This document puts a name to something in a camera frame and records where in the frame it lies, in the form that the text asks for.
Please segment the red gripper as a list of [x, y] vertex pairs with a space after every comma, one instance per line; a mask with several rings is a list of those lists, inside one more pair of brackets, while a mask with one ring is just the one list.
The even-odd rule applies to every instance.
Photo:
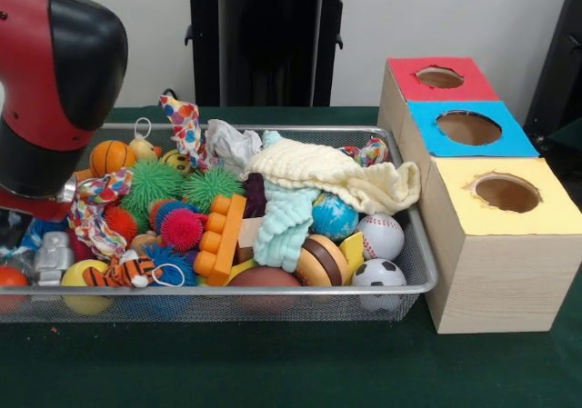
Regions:
[[9, 211], [29, 214], [34, 218], [57, 222], [62, 221], [74, 201], [74, 193], [63, 191], [48, 198], [28, 198], [1, 190], [1, 207]]

